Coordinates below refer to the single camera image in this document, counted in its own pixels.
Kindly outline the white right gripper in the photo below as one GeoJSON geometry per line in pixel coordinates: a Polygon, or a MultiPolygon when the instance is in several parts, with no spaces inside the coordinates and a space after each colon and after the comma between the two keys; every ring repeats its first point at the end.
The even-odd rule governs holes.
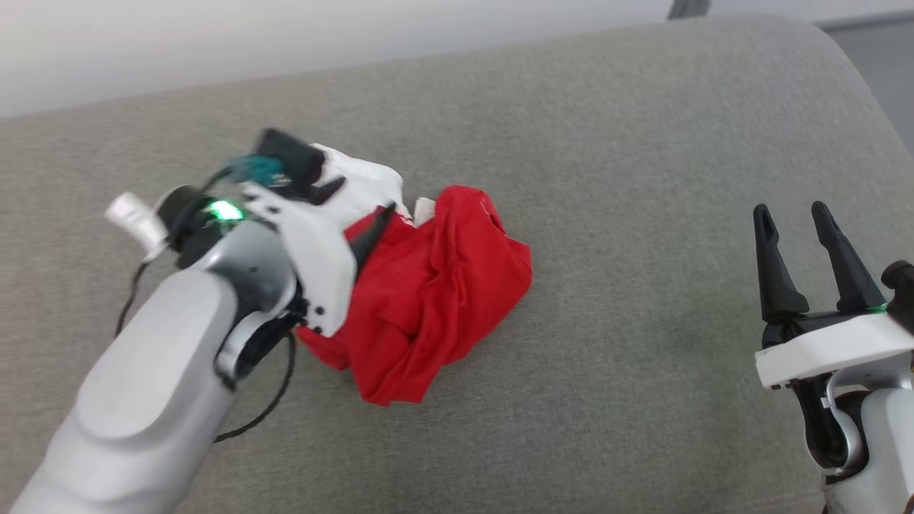
{"type": "Polygon", "coordinates": [[[830,259],[839,312],[808,313],[808,300],[781,257],[768,207],[760,203],[752,212],[761,318],[767,324],[755,355],[761,384],[774,388],[849,368],[860,380],[914,388],[914,335],[879,310],[885,297],[825,202],[814,201],[810,214],[830,259]]]}

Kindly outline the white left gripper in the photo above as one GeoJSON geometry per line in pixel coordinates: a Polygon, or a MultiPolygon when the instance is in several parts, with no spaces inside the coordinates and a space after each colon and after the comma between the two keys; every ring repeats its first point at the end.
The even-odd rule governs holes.
{"type": "Polygon", "coordinates": [[[322,309],[307,323],[311,331],[322,336],[336,335],[345,324],[356,276],[397,213],[396,203],[378,207],[362,220],[363,230],[347,241],[343,226],[324,207],[314,206],[330,201],[345,185],[345,176],[322,185],[311,184],[308,203],[292,201],[251,182],[241,186],[247,209],[276,228],[303,286],[304,299],[314,311],[322,309]]]}

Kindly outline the red and white jersey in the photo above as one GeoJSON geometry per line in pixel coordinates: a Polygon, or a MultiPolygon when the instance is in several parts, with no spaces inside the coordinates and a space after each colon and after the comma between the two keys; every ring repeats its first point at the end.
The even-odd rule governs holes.
{"type": "Polygon", "coordinates": [[[442,367],[466,357],[511,313],[533,277],[528,245],[511,238],[481,189],[450,185],[437,198],[403,203],[388,166],[320,146],[322,183],[345,178],[326,203],[346,236],[395,214],[356,280],[343,328],[295,335],[323,364],[350,370],[364,401],[420,403],[442,367]]]}

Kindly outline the grey fabric sofa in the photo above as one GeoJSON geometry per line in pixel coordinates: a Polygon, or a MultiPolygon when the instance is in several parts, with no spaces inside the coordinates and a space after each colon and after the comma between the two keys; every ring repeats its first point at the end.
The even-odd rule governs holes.
{"type": "Polygon", "coordinates": [[[141,259],[104,219],[199,184],[263,127],[482,188],[528,293],[421,404],[300,351],[179,514],[820,514],[790,391],[760,386],[752,209],[835,307],[810,206],[866,267],[914,261],[914,158],[817,27],[738,16],[254,79],[0,120],[0,514],[111,341],[141,259]]]}

